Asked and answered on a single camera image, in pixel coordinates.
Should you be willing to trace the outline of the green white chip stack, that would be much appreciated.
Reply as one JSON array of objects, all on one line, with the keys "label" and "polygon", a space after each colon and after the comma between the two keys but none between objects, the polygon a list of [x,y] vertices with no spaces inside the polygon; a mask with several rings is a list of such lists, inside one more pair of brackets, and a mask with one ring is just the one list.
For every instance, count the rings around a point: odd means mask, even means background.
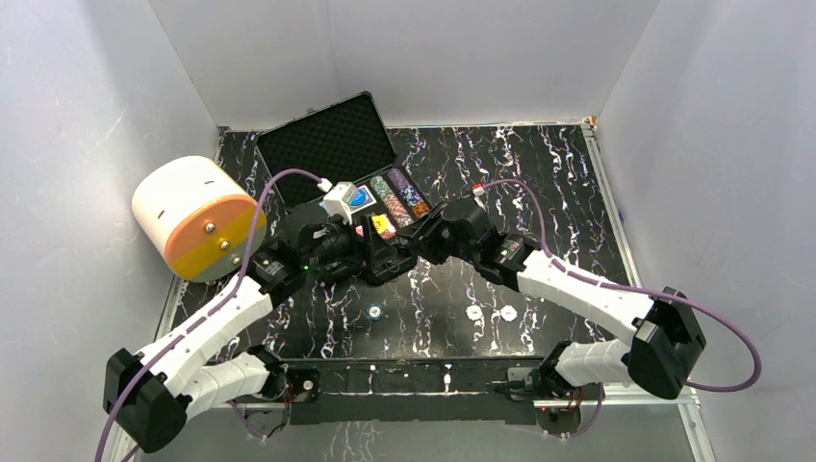
[{"label": "green white chip stack", "polygon": [[396,221],[397,225],[407,226],[413,223],[413,218],[405,209],[396,193],[391,189],[387,181],[382,176],[373,176],[370,179],[370,185],[374,192],[382,200],[390,213],[391,217]]}]

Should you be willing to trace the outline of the white and orange cylinder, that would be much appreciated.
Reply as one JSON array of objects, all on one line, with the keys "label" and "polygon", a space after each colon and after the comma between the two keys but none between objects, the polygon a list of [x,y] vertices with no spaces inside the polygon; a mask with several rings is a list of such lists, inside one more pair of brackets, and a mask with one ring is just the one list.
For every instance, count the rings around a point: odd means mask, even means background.
[{"label": "white and orange cylinder", "polygon": [[215,161],[186,156],[147,175],[131,209],[170,270],[205,283],[239,268],[257,205]]}]

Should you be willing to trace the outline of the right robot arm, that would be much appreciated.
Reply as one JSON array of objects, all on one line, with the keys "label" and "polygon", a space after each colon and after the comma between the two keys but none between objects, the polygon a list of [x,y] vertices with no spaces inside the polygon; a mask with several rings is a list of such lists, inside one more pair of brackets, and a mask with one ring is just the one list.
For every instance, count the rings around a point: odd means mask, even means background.
[{"label": "right robot arm", "polygon": [[553,302],[611,333],[610,341],[564,343],[548,356],[539,375],[554,398],[619,382],[675,399],[705,348],[683,295],[650,295],[569,265],[523,235],[499,231],[471,198],[436,207],[400,229],[397,241],[433,264],[450,257],[467,262],[493,284]]}]

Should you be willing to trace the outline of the red card deck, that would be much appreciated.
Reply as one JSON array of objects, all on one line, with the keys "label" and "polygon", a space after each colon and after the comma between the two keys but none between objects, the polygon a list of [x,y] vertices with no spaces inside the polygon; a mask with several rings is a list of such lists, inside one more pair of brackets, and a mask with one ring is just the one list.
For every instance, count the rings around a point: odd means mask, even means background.
[{"label": "red card deck", "polygon": [[[363,216],[362,220],[358,222],[354,229],[355,232],[360,237],[366,236],[366,231],[364,229],[364,224],[367,222],[368,216]],[[372,215],[370,216],[371,228],[373,231],[383,240],[388,241],[391,239],[397,231],[396,226],[392,222],[392,220],[385,214],[379,215]]]}]

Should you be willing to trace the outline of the teal poker chip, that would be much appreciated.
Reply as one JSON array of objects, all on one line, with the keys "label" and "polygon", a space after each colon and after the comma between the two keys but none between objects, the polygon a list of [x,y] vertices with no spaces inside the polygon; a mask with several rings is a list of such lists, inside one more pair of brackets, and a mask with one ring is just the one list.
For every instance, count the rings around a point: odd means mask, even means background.
[{"label": "teal poker chip", "polygon": [[378,321],[383,315],[383,308],[378,304],[372,304],[366,311],[366,316],[371,321]]}]

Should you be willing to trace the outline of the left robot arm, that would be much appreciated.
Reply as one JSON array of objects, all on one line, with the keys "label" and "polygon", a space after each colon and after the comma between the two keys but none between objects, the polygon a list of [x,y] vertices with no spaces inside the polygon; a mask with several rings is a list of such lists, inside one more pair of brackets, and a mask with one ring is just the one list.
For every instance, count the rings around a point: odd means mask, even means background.
[{"label": "left robot arm", "polygon": [[413,260],[402,263],[393,246],[404,220],[383,212],[385,201],[374,192],[367,206],[350,203],[355,194],[352,184],[340,183],[320,203],[295,206],[273,238],[193,317],[136,353],[123,348],[112,355],[103,432],[118,426],[151,453],[214,406],[243,396],[276,400],[290,394],[287,363],[264,346],[215,366],[208,362],[299,291],[312,272],[325,282],[365,276],[380,285],[414,266]]}]

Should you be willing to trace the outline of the yellow round button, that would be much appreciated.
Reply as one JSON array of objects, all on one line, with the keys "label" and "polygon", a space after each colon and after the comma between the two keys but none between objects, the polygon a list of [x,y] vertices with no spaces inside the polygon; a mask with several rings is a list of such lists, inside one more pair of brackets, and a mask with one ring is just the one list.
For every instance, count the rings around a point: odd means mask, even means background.
[{"label": "yellow round button", "polygon": [[371,221],[374,225],[375,230],[380,234],[385,234],[389,232],[391,229],[390,220],[385,215],[372,216]]}]

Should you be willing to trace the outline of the white poker chip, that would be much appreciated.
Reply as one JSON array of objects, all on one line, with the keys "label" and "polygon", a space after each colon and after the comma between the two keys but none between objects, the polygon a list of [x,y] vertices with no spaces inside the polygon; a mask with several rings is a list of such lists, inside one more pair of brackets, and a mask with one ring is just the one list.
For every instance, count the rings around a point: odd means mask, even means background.
[{"label": "white poker chip", "polygon": [[500,310],[500,317],[506,322],[514,321],[518,316],[518,311],[511,305],[505,305]]},{"label": "white poker chip", "polygon": [[483,311],[480,306],[471,305],[466,309],[466,317],[471,322],[481,321],[483,319]]}]

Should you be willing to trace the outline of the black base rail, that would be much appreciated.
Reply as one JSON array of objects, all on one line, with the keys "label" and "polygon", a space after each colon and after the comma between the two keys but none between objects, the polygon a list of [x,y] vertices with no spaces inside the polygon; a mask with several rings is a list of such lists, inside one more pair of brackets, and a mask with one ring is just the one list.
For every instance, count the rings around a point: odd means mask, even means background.
[{"label": "black base rail", "polygon": [[541,373],[536,358],[298,360],[261,350],[205,366],[179,392],[150,378],[122,409],[119,425],[158,447],[194,417],[244,399],[249,409],[280,408],[285,425],[345,421],[497,421],[537,424],[550,434],[588,427],[581,408],[599,401],[596,383],[574,390]]}]

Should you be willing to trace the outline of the blue small blind button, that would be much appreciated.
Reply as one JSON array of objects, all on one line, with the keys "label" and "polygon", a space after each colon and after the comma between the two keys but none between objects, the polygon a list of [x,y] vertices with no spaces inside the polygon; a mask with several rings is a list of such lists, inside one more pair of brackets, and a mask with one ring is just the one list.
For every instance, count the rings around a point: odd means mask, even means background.
[{"label": "blue small blind button", "polygon": [[349,205],[352,208],[360,208],[365,206],[369,202],[369,194],[366,190],[360,188],[357,192],[352,196],[349,201]]}]

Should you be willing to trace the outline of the blue card deck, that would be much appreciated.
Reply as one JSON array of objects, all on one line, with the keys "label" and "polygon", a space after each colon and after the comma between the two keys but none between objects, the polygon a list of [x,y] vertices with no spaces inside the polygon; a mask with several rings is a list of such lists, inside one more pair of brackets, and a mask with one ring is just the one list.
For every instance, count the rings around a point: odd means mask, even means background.
[{"label": "blue card deck", "polygon": [[349,201],[349,208],[352,213],[357,213],[363,209],[376,204],[376,198],[367,185],[359,186]]}]

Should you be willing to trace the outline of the red yellow chip stack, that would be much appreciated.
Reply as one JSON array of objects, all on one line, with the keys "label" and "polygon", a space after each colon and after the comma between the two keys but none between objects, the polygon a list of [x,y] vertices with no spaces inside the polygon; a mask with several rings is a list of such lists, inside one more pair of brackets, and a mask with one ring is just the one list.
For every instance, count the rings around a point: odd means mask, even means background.
[{"label": "red yellow chip stack", "polygon": [[414,216],[416,218],[422,218],[424,215],[430,212],[430,208],[425,202],[420,202],[412,207]]}]

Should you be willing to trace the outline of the black poker set case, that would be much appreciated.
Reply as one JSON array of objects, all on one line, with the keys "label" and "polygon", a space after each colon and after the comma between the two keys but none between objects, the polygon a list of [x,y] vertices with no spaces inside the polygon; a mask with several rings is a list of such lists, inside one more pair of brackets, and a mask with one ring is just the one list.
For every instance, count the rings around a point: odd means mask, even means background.
[{"label": "black poker set case", "polygon": [[[313,181],[298,174],[278,180],[274,188],[288,213],[266,248],[278,261],[297,270],[313,270],[329,283],[362,277],[362,237],[354,229],[358,216],[385,214],[397,231],[404,227],[397,225],[374,192],[370,185],[373,176],[387,181],[413,223],[419,218],[388,177],[392,168],[400,169],[432,208],[398,161],[373,96],[367,91],[266,131],[257,139],[257,151],[272,173],[289,168],[306,170],[332,184],[332,191],[321,192]],[[352,213],[349,201],[362,185],[369,187],[376,204]],[[414,268],[418,257],[397,249],[397,231],[386,243],[396,249],[403,274]]]}]

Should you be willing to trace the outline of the purple chip stack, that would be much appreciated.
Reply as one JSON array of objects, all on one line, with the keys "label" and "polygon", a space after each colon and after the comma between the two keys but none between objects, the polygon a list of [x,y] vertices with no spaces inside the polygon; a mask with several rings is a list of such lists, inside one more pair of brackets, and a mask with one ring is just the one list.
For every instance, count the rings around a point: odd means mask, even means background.
[{"label": "purple chip stack", "polygon": [[406,205],[413,212],[412,207],[420,202],[425,202],[418,190],[408,180],[407,176],[398,168],[392,168],[388,172],[388,177],[398,192],[404,199]]}]

